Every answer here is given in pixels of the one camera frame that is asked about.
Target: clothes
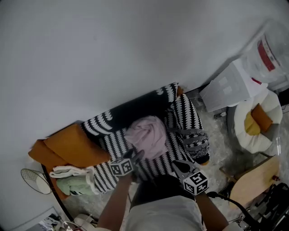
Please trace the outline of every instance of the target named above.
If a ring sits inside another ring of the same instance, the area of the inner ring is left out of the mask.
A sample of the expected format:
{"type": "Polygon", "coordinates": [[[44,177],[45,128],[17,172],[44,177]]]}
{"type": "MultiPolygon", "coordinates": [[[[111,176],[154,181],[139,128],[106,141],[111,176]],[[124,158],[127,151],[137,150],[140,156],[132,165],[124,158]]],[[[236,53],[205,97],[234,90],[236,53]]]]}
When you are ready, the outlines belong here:
{"type": "MultiPolygon", "coordinates": [[[[46,171],[47,171],[47,173],[49,174],[49,172],[53,171],[53,169],[52,169],[52,168],[46,168],[46,171]]],[[[53,185],[53,187],[54,187],[54,190],[55,190],[55,192],[57,193],[57,195],[59,196],[60,200],[64,200],[64,199],[68,198],[68,196],[65,195],[65,194],[58,188],[57,183],[56,183],[56,178],[53,178],[53,177],[51,177],[51,176],[49,176],[49,178],[50,178],[51,183],[52,183],[52,185],[53,185]]]]}
{"type": "MultiPolygon", "coordinates": [[[[76,177],[76,176],[84,176],[86,184],[90,187],[91,191],[94,194],[99,194],[98,188],[95,186],[94,183],[94,175],[95,175],[95,168],[93,166],[86,167],[86,168],[77,168],[74,166],[57,166],[53,168],[53,171],[49,173],[49,176],[52,178],[67,178],[67,177],[76,177]]],[[[79,195],[83,193],[78,193],[77,190],[71,190],[73,195],[79,195]]]]}
{"type": "Polygon", "coordinates": [[[53,171],[49,173],[53,178],[65,178],[69,176],[83,176],[87,173],[85,168],[77,168],[74,166],[56,166],[53,171]]]}
{"type": "Polygon", "coordinates": [[[84,195],[95,195],[91,190],[90,185],[86,183],[86,176],[60,178],[57,179],[56,184],[66,195],[70,195],[70,191],[76,191],[84,195]]]}
{"type": "Polygon", "coordinates": [[[209,162],[209,141],[207,133],[202,129],[178,129],[177,132],[183,137],[183,144],[198,163],[206,165],[209,162]]]}
{"type": "MultiPolygon", "coordinates": [[[[126,231],[202,231],[196,202],[176,196],[133,207],[128,215],[126,231]]],[[[108,231],[96,228],[96,231],[108,231]]],[[[232,223],[224,231],[242,231],[232,223]]]]}
{"type": "Polygon", "coordinates": [[[165,146],[166,128],[156,116],[147,116],[133,122],[126,131],[125,139],[137,151],[143,150],[146,159],[155,159],[168,151],[165,146]]]}

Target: orange cushion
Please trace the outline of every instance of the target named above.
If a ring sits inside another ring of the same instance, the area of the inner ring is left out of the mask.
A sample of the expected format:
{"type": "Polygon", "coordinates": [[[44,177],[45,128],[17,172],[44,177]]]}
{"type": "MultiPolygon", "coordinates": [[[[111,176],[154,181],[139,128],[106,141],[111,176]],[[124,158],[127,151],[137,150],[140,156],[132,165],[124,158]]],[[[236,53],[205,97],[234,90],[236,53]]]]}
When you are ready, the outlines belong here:
{"type": "Polygon", "coordinates": [[[53,168],[55,166],[66,165],[67,161],[60,158],[52,150],[50,150],[43,140],[37,140],[33,145],[28,155],[36,160],[37,162],[43,164],[47,168],[53,168]]]}
{"type": "Polygon", "coordinates": [[[253,119],[251,112],[248,112],[244,121],[245,131],[249,135],[259,135],[261,133],[260,126],[253,119]]]}
{"type": "Polygon", "coordinates": [[[58,156],[76,167],[88,167],[110,159],[109,153],[91,142],[77,124],[70,125],[44,140],[58,156]]]}
{"type": "Polygon", "coordinates": [[[180,86],[178,86],[177,87],[177,96],[180,96],[180,95],[182,95],[184,93],[184,90],[180,87],[180,86]]]}
{"type": "Polygon", "coordinates": [[[251,115],[256,123],[260,126],[262,132],[266,132],[273,123],[270,117],[267,116],[267,114],[264,112],[260,104],[257,104],[257,106],[251,111],[251,115]]]}

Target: white towel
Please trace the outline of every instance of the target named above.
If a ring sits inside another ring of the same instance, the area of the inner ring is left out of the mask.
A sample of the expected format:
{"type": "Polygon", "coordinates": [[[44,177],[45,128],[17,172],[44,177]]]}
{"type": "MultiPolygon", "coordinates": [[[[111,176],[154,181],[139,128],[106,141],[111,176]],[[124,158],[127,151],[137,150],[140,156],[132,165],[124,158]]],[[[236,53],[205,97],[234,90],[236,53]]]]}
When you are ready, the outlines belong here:
{"type": "Polygon", "coordinates": [[[56,166],[49,173],[52,178],[64,178],[69,176],[82,176],[87,173],[86,168],[77,168],[74,166],[56,166]]]}
{"type": "Polygon", "coordinates": [[[65,178],[69,176],[86,176],[86,183],[90,186],[93,193],[98,195],[100,192],[95,187],[94,182],[95,168],[89,166],[87,168],[77,168],[74,166],[57,166],[53,168],[53,171],[49,173],[52,178],[65,178]]]}

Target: wooden board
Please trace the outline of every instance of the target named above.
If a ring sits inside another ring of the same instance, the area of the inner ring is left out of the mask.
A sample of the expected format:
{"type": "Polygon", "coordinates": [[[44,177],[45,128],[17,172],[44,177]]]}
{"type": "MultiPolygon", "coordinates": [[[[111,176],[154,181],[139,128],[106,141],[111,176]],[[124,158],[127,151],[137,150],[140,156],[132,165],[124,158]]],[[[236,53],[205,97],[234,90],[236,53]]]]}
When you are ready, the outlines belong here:
{"type": "Polygon", "coordinates": [[[279,160],[277,156],[266,159],[254,167],[236,182],[232,188],[230,199],[246,206],[254,198],[266,191],[275,181],[273,176],[279,175],[279,160]]]}

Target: black and white patterned sofa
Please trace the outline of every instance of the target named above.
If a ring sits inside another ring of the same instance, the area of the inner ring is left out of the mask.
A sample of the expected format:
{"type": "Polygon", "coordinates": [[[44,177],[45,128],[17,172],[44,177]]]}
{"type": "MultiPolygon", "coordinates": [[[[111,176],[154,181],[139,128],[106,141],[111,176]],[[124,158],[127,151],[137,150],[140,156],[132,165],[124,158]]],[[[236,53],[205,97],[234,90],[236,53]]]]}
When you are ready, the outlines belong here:
{"type": "MultiPolygon", "coordinates": [[[[151,180],[171,173],[171,162],[175,159],[199,164],[209,160],[207,134],[190,99],[185,94],[177,96],[177,83],[117,106],[83,122],[81,126],[86,135],[108,151],[111,160],[115,160],[132,148],[124,139],[130,124],[139,118],[154,115],[167,127],[168,152],[153,160],[142,160],[139,163],[140,180],[151,180]]],[[[95,186],[102,193],[114,189],[118,181],[108,164],[105,162],[94,166],[95,186]]]]}

